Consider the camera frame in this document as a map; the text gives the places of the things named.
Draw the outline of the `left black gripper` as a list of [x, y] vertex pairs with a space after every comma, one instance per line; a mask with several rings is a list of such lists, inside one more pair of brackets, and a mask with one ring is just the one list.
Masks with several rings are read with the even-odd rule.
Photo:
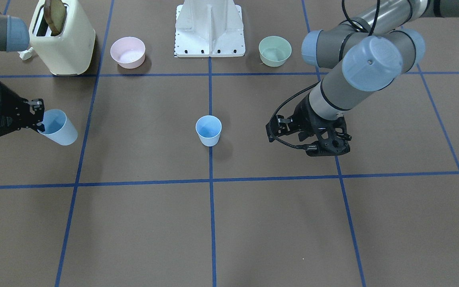
[[297, 106], [290, 117], [283, 117], [278, 115], [279, 110], [284, 107], [288, 102], [293, 100], [295, 96], [288, 98], [285, 102], [279, 105], [271, 116], [269, 122], [266, 124], [266, 132], [269, 142], [278, 141], [281, 136], [289, 136], [293, 133], [298, 133], [299, 141], [304, 141], [309, 137], [314, 136], [309, 131], [311, 119], [318, 116], [311, 107], [308, 96], [305, 96]]

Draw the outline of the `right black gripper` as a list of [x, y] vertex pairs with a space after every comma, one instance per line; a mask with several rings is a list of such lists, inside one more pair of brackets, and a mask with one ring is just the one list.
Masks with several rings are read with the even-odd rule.
[[31, 128], [38, 133], [45, 133], [45, 125], [41, 123], [45, 113], [43, 99], [22, 98], [0, 82], [0, 108], [13, 119], [17, 130]]

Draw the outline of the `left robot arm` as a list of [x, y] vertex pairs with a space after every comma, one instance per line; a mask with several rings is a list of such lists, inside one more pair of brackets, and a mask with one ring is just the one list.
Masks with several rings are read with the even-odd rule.
[[344, 114], [411, 70], [426, 52], [423, 37], [398, 27], [418, 18], [459, 18], [459, 0], [378, 0], [333, 29], [310, 31], [301, 46], [307, 64], [330, 72], [304, 89], [290, 117], [273, 113], [270, 142], [309, 152], [341, 153], [351, 136]]

